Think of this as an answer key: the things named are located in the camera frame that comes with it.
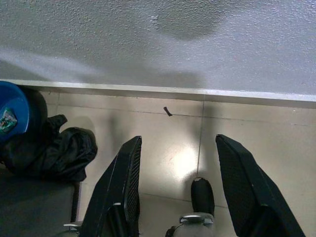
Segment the small debris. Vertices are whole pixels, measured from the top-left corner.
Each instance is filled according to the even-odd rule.
[[[172,113],[169,112],[169,110],[167,109],[167,107],[164,107],[163,109],[166,111],[166,113],[168,114],[169,117],[172,116]]]

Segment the textured wall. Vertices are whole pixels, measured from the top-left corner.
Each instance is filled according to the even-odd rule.
[[[0,78],[316,94],[316,2],[2,0]]]

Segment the beige floor tile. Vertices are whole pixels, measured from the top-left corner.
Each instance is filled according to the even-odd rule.
[[[236,237],[229,210],[224,207],[215,207],[215,236]]]
[[[87,211],[92,193],[94,190],[93,185],[88,185],[85,183],[80,183],[79,189],[79,201],[77,209],[77,220],[82,221],[84,219],[85,213]]]
[[[204,118],[199,175],[212,184],[216,204],[227,206],[215,144],[218,133],[252,152],[278,185],[305,234],[316,233],[316,127]]]
[[[192,212],[189,201],[140,195],[139,232],[141,237],[163,237],[171,226],[179,224],[179,218]]]
[[[316,109],[205,102],[204,116],[316,125]]]
[[[47,91],[40,91],[42,96],[44,97],[47,104],[57,105],[58,102],[58,93],[56,92],[47,92]]]
[[[154,98],[115,97],[103,95],[82,95],[61,93],[60,105],[101,109],[127,110],[165,114],[168,110],[175,115],[202,115],[202,102]]]
[[[87,184],[95,185],[130,138],[143,137],[140,191],[161,197],[190,200],[190,185],[198,165],[201,118],[168,117],[116,110],[58,106],[69,126],[95,133],[98,155],[86,168]]]
[[[181,215],[192,212],[189,201],[140,195],[139,231],[142,237],[161,237],[171,226],[179,224]],[[215,236],[235,237],[227,208],[215,208]]]

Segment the black cloth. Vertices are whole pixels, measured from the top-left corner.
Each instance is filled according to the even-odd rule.
[[[67,122],[64,115],[48,118],[39,133],[11,137],[0,146],[0,160],[12,173],[60,181],[80,182],[85,167],[95,158],[94,134],[71,127],[59,133]]]

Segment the wall baseboard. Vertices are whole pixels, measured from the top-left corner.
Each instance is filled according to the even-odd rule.
[[[31,87],[36,90],[54,91],[60,93],[182,99],[316,109],[316,95],[209,90],[180,87],[70,83],[37,80],[1,80],[12,82],[17,85]]]

